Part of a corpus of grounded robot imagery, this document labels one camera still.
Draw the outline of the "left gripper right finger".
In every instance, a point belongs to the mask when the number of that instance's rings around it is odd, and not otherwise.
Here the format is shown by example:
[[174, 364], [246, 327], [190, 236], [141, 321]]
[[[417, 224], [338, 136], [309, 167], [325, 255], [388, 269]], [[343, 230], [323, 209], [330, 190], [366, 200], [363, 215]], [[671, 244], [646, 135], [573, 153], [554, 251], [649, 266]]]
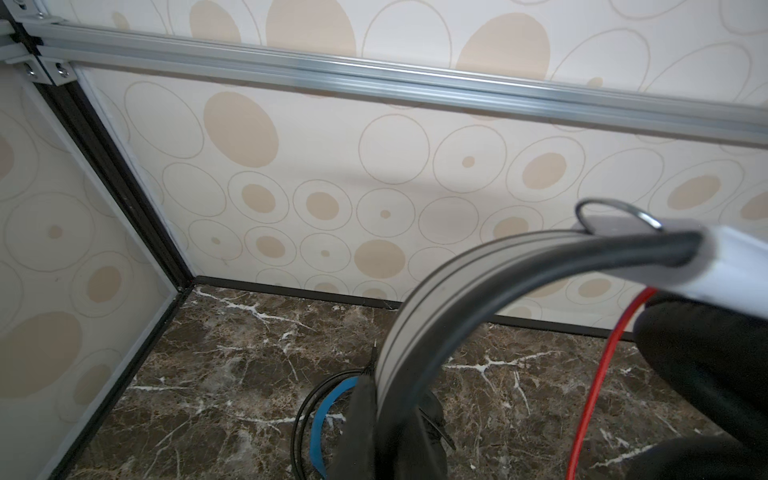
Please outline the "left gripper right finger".
[[442, 445], [444, 409], [433, 392], [400, 410], [396, 438], [395, 479], [446, 479], [447, 454]]

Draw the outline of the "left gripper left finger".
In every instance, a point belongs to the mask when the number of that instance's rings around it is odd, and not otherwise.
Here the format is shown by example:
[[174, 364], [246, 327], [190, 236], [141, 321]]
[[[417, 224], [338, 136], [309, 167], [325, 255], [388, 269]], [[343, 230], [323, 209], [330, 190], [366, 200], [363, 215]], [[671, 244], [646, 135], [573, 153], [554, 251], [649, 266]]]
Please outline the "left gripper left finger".
[[376, 386], [362, 375], [354, 387], [341, 439], [328, 469], [330, 480], [375, 478]]

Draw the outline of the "black blue headphones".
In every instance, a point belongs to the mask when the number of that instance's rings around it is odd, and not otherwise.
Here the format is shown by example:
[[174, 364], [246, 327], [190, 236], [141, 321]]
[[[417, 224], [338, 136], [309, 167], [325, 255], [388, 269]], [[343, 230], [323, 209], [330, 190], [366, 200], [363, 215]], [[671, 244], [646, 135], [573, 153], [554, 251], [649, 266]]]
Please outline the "black blue headphones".
[[[341, 397], [349, 395], [351, 400], [353, 389], [362, 375], [371, 375], [373, 378], [373, 372], [369, 368], [334, 373], [316, 385], [306, 396], [296, 414], [291, 431], [290, 462], [292, 474], [296, 479], [308, 477], [303, 462], [304, 453], [309, 454], [310, 463], [320, 477], [328, 479], [328, 469], [332, 461], [326, 462], [323, 455], [323, 429], [326, 418]], [[446, 426], [442, 445], [445, 449], [456, 447]], [[375, 451], [374, 479], [395, 479], [395, 457], [396, 453], [387, 464], [378, 462]]]

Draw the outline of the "white black headphones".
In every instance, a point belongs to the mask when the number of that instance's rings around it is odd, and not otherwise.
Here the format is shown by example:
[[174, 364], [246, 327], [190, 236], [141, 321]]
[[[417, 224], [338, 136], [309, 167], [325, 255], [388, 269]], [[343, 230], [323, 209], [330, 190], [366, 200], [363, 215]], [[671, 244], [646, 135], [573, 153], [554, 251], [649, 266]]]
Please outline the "white black headphones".
[[767, 232], [655, 217], [584, 199], [570, 229], [496, 239], [437, 267], [405, 299], [378, 360], [376, 459], [396, 453], [400, 410], [483, 323], [511, 309], [577, 326], [627, 326], [646, 361], [742, 445], [767, 452]]

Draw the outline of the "silver aluminium back rail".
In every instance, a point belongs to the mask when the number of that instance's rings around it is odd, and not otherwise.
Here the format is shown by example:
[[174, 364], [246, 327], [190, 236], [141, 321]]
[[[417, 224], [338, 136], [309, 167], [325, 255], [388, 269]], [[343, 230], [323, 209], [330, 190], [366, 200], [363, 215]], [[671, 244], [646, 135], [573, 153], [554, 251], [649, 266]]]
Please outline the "silver aluminium back rail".
[[27, 17], [21, 23], [2, 19], [1, 32], [26, 32], [42, 55], [89, 66], [462, 108], [745, 147], [767, 145], [767, 112], [748, 105], [91, 28], [51, 17]]

